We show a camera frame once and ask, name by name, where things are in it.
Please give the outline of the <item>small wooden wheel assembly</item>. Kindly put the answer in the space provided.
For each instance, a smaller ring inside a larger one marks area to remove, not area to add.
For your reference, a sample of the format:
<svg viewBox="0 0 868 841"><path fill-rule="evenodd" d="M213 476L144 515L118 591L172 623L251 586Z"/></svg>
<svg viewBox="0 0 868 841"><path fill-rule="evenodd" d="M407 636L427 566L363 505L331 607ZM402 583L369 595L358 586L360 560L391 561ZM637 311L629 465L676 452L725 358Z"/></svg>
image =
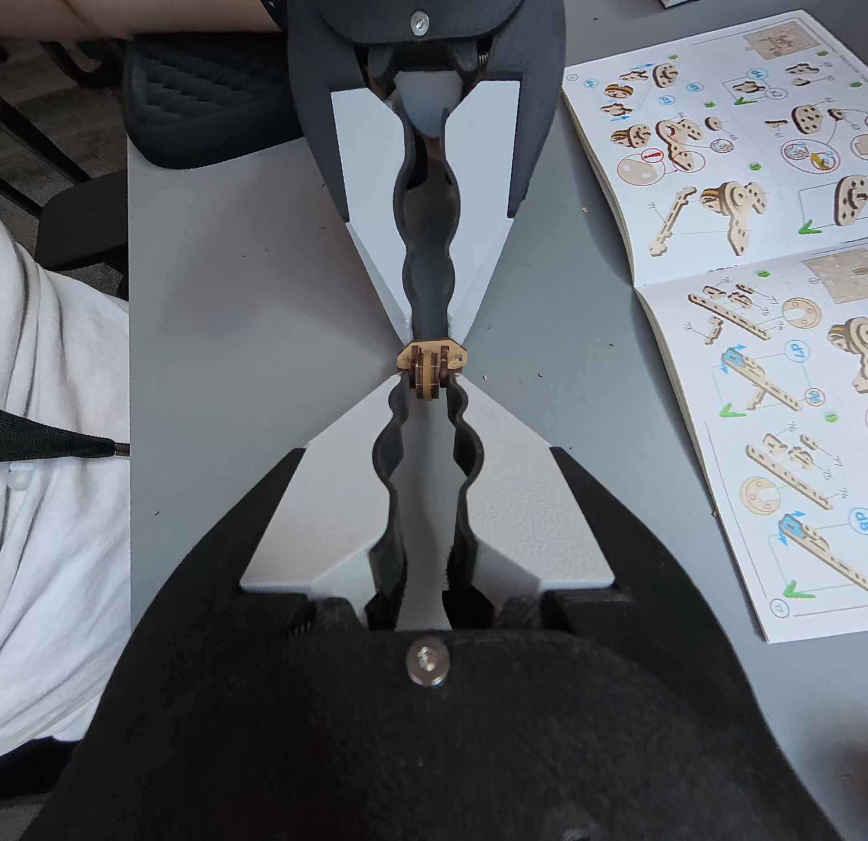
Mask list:
<svg viewBox="0 0 868 841"><path fill-rule="evenodd" d="M468 361L463 345L452 338L424 338L409 343L396 359L396 368L406 371L410 387L420 400L439 398L450 376L461 373Z"/></svg>

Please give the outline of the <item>person's white hoodie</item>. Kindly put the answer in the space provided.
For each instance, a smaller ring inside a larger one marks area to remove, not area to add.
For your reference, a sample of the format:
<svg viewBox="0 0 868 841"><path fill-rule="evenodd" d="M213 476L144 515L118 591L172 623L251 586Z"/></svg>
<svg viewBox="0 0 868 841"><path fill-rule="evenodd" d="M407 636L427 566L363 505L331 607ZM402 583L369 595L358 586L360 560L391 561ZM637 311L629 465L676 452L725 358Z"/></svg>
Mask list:
<svg viewBox="0 0 868 841"><path fill-rule="evenodd" d="M131 632L128 304L1 228L1 753L72 742Z"/></svg>

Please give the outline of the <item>grey desk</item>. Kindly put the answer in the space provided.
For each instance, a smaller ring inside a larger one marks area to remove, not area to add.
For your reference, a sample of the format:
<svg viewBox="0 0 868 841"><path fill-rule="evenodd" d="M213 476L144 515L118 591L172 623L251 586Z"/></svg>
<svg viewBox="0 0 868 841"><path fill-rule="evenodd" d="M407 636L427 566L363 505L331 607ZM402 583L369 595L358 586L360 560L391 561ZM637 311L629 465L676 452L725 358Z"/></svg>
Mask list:
<svg viewBox="0 0 868 841"><path fill-rule="evenodd" d="M317 174L303 140L182 171L129 151L133 621L268 470L394 368L396 333ZM866 839L866 633L765 643L631 283L559 103L468 377L678 558L806 787Z"/></svg>

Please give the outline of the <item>black office chair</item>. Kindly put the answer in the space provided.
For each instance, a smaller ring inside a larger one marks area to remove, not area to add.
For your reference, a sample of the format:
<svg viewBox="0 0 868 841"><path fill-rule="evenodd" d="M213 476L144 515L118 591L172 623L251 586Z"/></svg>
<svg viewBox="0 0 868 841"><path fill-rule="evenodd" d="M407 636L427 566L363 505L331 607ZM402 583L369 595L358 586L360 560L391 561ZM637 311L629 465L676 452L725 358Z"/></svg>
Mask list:
<svg viewBox="0 0 868 841"><path fill-rule="evenodd" d="M127 172L95 177L53 196L39 216L35 260L53 272L104 263L128 299Z"/></svg>

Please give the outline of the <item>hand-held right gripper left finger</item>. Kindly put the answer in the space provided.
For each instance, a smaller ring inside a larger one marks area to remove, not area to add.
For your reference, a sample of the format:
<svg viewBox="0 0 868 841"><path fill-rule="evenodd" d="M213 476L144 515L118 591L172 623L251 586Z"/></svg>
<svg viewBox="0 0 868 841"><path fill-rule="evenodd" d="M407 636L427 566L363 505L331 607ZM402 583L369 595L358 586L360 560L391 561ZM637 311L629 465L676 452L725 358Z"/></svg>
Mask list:
<svg viewBox="0 0 868 841"><path fill-rule="evenodd" d="M385 380L306 446L241 587L348 600L370 630L394 630L407 556L392 474L404 456L406 373Z"/></svg>

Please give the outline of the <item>assembly instruction booklet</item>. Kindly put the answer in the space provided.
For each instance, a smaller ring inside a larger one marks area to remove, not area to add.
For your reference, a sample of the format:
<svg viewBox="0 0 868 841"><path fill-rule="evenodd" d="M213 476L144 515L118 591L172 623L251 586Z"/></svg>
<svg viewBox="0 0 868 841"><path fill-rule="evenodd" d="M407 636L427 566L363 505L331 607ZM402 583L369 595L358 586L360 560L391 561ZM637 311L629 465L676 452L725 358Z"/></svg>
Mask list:
<svg viewBox="0 0 868 841"><path fill-rule="evenodd" d="M765 639L866 632L866 64L796 10L562 93Z"/></svg>

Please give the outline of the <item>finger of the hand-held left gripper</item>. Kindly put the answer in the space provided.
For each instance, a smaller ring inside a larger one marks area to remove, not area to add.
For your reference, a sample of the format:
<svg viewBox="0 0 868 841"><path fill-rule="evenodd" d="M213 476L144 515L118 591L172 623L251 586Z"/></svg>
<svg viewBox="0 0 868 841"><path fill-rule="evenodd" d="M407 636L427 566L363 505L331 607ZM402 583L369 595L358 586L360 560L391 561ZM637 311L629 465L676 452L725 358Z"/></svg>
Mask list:
<svg viewBox="0 0 868 841"><path fill-rule="evenodd" d="M447 335L460 343L472 329L513 223L519 94L517 80L483 80L442 116L441 155L456 209L444 249L451 278L443 313Z"/></svg>
<svg viewBox="0 0 868 841"><path fill-rule="evenodd" d="M370 89L334 91L347 228L403 345L413 339L407 277L415 247L407 235L405 195L416 161L414 128L399 97Z"/></svg>

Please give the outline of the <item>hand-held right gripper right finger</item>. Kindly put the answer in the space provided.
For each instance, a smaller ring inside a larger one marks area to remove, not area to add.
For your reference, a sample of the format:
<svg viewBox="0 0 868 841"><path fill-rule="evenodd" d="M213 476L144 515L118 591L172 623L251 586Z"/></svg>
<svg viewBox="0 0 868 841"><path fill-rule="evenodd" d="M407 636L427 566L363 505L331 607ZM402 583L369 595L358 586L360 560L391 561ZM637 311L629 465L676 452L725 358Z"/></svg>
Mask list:
<svg viewBox="0 0 868 841"><path fill-rule="evenodd" d="M443 592L451 628L488 628L515 598L610 588L613 571L548 442L460 377L447 403L465 476Z"/></svg>

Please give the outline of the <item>person's left forearm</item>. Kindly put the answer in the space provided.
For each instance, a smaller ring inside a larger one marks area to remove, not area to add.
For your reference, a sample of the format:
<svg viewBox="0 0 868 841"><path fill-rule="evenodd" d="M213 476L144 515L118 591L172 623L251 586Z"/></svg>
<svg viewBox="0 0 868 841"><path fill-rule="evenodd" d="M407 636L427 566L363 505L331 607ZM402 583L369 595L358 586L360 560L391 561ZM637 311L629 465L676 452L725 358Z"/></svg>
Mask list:
<svg viewBox="0 0 868 841"><path fill-rule="evenodd" d="M63 0L90 32L129 39L149 33L273 33L261 0Z"/></svg>

